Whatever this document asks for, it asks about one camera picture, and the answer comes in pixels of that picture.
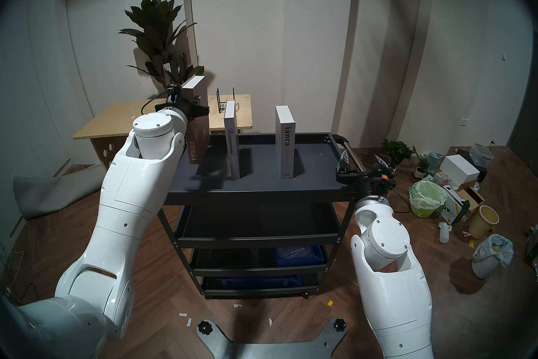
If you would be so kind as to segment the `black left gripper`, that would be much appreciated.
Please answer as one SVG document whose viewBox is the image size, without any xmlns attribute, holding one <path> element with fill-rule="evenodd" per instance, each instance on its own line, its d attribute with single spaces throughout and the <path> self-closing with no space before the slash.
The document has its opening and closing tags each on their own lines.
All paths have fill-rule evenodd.
<svg viewBox="0 0 538 359">
<path fill-rule="evenodd" d="M 168 95 L 163 103 L 154 105 L 156 112 L 165 111 L 173 116 L 181 117 L 186 123 L 191 123 L 194 118 L 209 115 L 209 107 L 193 103 L 178 95 Z"/>
</svg>

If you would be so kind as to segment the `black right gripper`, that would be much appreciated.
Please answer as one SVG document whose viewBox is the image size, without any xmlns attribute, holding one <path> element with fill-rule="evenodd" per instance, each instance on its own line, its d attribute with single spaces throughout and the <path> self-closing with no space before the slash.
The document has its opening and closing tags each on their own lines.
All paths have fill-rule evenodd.
<svg viewBox="0 0 538 359">
<path fill-rule="evenodd" d="M 389 190 L 397 185 L 394 172 L 386 161 L 377 155 L 374 157 L 376 161 L 372 170 L 360 172 L 350 169 L 349 154 L 343 151 L 339 158 L 339 170 L 336 172 L 337 182 L 347 185 L 358 197 L 386 197 Z"/>
</svg>

